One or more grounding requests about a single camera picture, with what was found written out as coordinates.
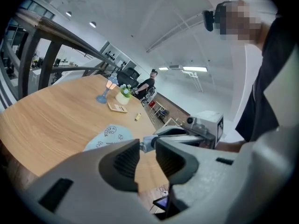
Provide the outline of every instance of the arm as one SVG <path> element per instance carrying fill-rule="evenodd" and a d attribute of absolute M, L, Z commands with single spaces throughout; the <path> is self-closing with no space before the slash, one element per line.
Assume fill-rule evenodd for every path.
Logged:
<path fill-rule="evenodd" d="M 135 92 L 143 91 L 149 87 L 149 84 L 143 84 L 140 88 L 138 88 Z"/>
<path fill-rule="evenodd" d="M 264 22 L 262 22 L 262 26 L 261 26 L 261 33 L 259 35 L 259 38 L 256 41 L 256 46 L 262 51 L 263 50 L 263 46 L 265 44 L 266 38 L 267 38 L 267 34 L 270 30 L 270 26 Z"/>
<path fill-rule="evenodd" d="M 215 149 L 220 150 L 220 151 L 238 153 L 240 151 L 242 145 L 245 143 L 247 143 L 245 140 L 238 141 L 235 143 L 219 142 Z"/>

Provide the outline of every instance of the wooden table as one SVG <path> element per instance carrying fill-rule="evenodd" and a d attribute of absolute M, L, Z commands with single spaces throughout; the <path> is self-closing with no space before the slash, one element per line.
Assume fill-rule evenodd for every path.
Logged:
<path fill-rule="evenodd" d="M 67 157 L 82 152 L 87 143 L 109 124 L 127 127 L 136 139 L 151 135 L 155 129 L 140 101 L 132 97 L 128 113 L 109 110 L 96 96 L 105 90 L 107 79 L 101 75 L 74 79 L 37 91 L 0 115 L 0 139 L 25 168 L 37 176 Z M 116 87 L 108 92 L 108 102 L 117 104 Z M 136 115 L 141 117 L 136 122 Z M 135 181 L 139 191 L 167 184 L 155 152 L 141 152 Z"/>

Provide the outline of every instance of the white device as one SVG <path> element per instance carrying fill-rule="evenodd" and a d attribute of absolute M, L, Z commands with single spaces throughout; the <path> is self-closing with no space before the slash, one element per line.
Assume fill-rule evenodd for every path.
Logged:
<path fill-rule="evenodd" d="M 223 114 L 214 111 L 203 111 L 191 115 L 184 127 L 203 137 L 211 139 L 214 136 L 213 147 L 217 145 L 223 134 Z"/>

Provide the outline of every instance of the lamp base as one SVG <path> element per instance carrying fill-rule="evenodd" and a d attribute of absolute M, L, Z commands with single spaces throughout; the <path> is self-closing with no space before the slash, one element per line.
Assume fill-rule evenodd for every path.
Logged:
<path fill-rule="evenodd" d="M 98 95 L 97 96 L 97 101 L 100 102 L 100 103 L 102 103 L 102 104 L 106 104 L 107 103 L 107 99 L 103 95 Z"/>

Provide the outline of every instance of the light blue placemat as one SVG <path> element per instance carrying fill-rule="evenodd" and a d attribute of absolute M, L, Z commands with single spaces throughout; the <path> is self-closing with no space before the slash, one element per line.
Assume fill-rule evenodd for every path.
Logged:
<path fill-rule="evenodd" d="M 104 147 L 109 144 L 132 140 L 131 131 L 120 125 L 108 125 L 108 127 L 94 137 L 85 147 L 83 151 Z"/>

